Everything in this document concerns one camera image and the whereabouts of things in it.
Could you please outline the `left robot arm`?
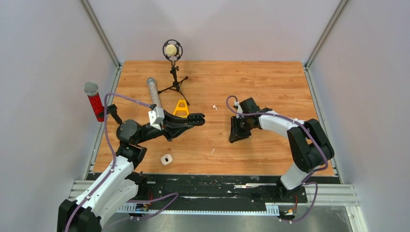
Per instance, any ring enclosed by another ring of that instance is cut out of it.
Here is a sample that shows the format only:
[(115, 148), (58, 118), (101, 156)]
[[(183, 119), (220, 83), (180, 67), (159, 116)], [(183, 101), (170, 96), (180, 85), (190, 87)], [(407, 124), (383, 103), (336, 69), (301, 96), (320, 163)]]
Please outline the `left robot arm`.
[(163, 136), (172, 141), (185, 131), (205, 123), (205, 115), (191, 113), (186, 118), (155, 107), (148, 112), (149, 123), (133, 119), (117, 128), (119, 147), (104, 172), (73, 201), (64, 200), (58, 210), (58, 232), (100, 232), (107, 221), (128, 200), (144, 199), (148, 194), (147, 179), (135, 172), (147, 148), (140, 143)]

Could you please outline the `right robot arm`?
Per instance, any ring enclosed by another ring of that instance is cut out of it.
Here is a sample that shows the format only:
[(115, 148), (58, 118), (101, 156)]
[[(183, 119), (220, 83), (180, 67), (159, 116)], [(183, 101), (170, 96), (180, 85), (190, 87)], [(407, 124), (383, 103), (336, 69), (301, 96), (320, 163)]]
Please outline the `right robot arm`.
[(316, 119), (299, 120), (277, 113), (270, 108), (260, 108), (253, 98), (239, 102), (236, 96), (233, 106), (227, 105), (235, 115), (231, 117), (229, 142), (234, 143), (251, 136), (252, 129), (274, 132), (288, 140), (293, 164), (283, 174), (276, 188), (279, 200), (288, 202), (295, 196), (295, 189), (316, 172), (326, 170), (335, 151)]

